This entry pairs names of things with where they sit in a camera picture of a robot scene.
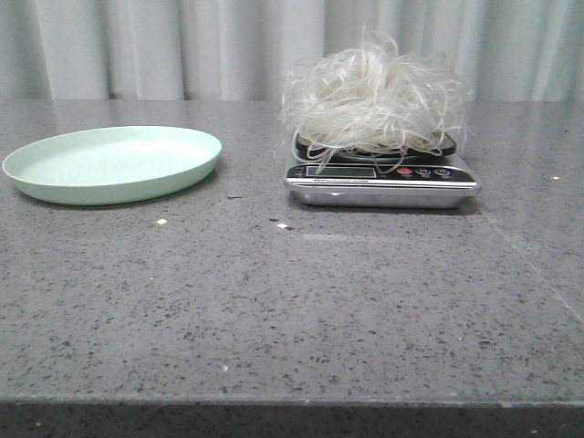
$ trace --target light green plate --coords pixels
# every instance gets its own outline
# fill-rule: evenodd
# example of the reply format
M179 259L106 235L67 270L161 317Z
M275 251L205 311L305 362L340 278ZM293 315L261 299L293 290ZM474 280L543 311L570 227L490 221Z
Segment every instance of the light green plate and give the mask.
M198 183L221 142L198 130L123 126L37 141L8 155L4 172L29 196L50 203L129 203Z

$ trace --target kitchen scale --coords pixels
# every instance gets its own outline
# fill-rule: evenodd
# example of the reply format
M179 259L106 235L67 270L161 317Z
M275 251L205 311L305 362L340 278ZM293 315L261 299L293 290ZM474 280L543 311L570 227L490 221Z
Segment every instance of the kitchen scale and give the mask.
M378 155L337 152L318 171L318 162L299 163L287 171L285 186L310 205L448 209L477 194L481 183L458 158L456 143L445 135L442 155L408 151ZM305 141L297 157L310 161Z

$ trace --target gray speckled countertop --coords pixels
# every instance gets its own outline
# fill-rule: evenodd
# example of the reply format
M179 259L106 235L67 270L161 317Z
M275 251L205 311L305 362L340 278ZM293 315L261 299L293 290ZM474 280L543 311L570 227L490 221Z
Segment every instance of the gray speckled countertop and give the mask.
M447 212L297 203L276 114L0 100L2 158L119 125L224 146L203 182L118 206L0 175L1 401L584 406L584 104L472 104L484 188Z

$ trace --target silver scale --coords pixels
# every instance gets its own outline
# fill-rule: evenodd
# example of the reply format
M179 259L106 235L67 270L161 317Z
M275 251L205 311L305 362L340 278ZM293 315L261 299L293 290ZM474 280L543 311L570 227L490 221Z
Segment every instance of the silver scale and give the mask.
M456 143L446 136L442 156L409 152L378 156L337 152L318 172L317 163L297 164L287 171L285 186L310 205L448 209L477 194L481 183L455 155ZM307 158L297 142L297 154Z

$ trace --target curtain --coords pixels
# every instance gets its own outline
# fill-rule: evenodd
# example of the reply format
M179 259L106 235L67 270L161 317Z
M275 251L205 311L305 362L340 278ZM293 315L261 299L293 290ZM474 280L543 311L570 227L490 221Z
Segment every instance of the curtain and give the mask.
M0 97L276 100L363 27L472 99L584 99L581 0L0 0Z

